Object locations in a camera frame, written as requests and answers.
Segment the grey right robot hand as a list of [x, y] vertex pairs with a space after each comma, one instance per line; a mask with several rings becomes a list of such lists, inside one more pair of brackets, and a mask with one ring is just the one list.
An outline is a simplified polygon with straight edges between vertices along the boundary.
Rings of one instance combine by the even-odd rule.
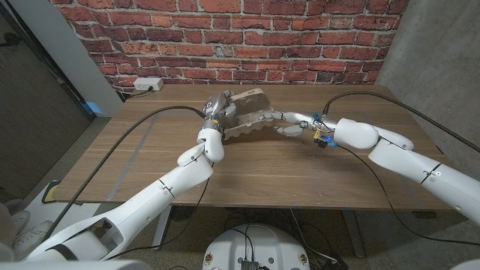
[[261, 115], [259, 120], [282, 120], [292, 125], [289, 127], [274, 127], [277, 133], [286, 137], [297, 137], [304, 131], [313, 131], [313, 138], [320, 140], [323, 137], [332, 137], [338, 120], [331, 120], [320, 117], [316, 112], [305, 114], [300, 112], [279, 112], [271, 111]]

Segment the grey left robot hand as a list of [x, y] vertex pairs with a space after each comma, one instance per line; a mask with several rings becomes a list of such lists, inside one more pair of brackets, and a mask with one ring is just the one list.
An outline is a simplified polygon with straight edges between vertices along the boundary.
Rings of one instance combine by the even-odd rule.
[[222, 121], [236, 113], [236, 105], [233, 102], [235, 93], [230, 90], [212, 95], [205, 103], [202, 112], [205, 115], [202, 129], [215, 129], [222, 131]]

